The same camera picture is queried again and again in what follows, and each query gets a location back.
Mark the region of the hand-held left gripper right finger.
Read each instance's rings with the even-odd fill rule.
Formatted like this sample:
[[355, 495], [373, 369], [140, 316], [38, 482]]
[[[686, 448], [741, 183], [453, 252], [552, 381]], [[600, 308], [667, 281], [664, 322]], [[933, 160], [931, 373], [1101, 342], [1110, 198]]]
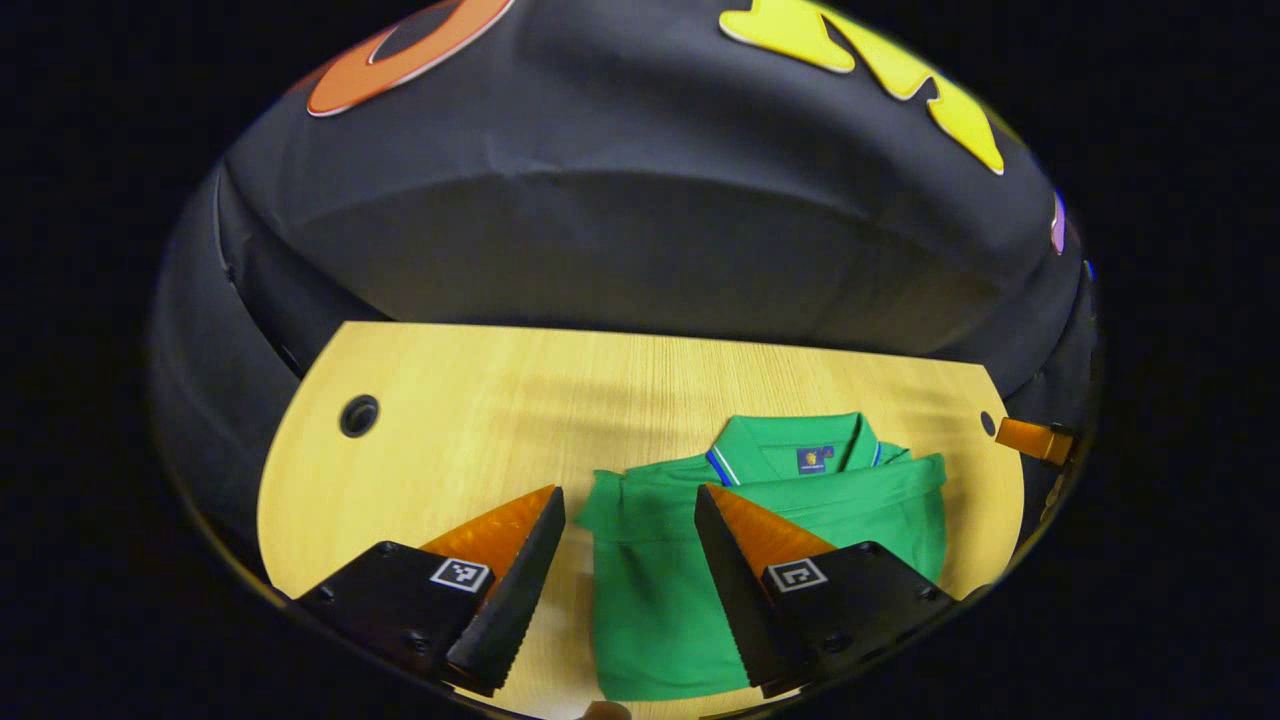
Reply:
[[858, 673], [955, 610], [884, 546], [835, 546], [724, 487], [700, 487], [694, 518], [749, 683], [765, 698]]

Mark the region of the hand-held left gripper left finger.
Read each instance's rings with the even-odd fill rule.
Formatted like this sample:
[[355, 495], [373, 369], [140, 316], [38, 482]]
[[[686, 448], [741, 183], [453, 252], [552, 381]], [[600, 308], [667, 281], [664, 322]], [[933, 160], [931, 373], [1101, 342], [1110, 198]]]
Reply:
[[403, 673], [490, 697], [509, 676], [563, 530], [563, 491], [544, 486], [424, 546], [379, 541], [298, 605]]

